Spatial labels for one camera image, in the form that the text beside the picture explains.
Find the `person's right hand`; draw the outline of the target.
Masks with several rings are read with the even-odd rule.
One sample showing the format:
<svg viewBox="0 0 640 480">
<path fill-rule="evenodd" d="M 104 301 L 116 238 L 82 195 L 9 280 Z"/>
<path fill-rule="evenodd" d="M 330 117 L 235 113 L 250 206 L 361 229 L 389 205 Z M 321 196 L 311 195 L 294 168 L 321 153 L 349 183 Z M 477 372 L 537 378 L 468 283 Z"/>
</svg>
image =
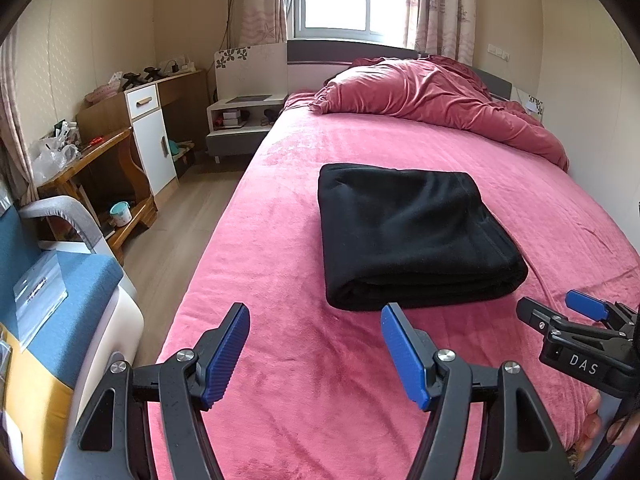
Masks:
<svg viewBox="0 0 640 480">
<path fill-rule="evenodd" d="M 602 429 L 603 424 L 599 415 L 601 404 L 602 396 L 599 391 L 596 391 L 587 404 L 582 433 L 575 443 L 575 450 L 579 458 L 582 458 L 590 450 L 593 441 L 596 440 L 599 431 Z M 606 434 L 608 442 L 616 446 L 629 444 L 639 428 L 639 420 L 640 414 L 635 411 L 628 422 L 624 422 L 623 419 L 614 422 Z"/>
</svg>

